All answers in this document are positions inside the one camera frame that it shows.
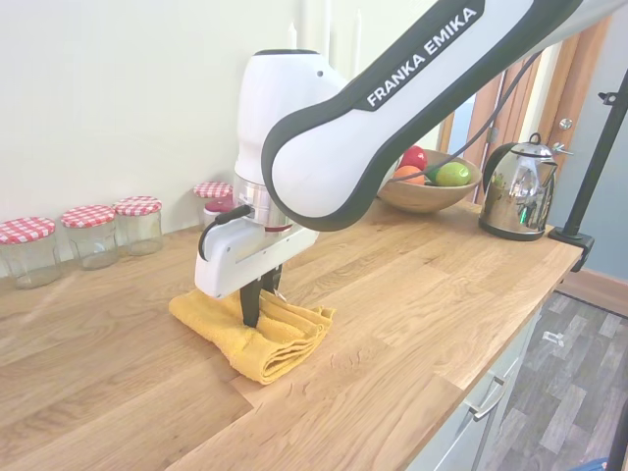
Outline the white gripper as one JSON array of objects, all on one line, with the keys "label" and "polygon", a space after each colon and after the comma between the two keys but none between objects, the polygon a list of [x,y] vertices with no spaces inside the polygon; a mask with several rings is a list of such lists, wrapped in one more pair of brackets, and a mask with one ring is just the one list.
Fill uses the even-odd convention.
[{"label": "white gripper", "polygon": [[283,264],[312,246],[318,233],[299,225],[273,233],[244,218],[206,229],[200,237],[194,283],[203,293],[224,298],[239,290],[242,322],[256,328],[260,293],[276,294]]}]

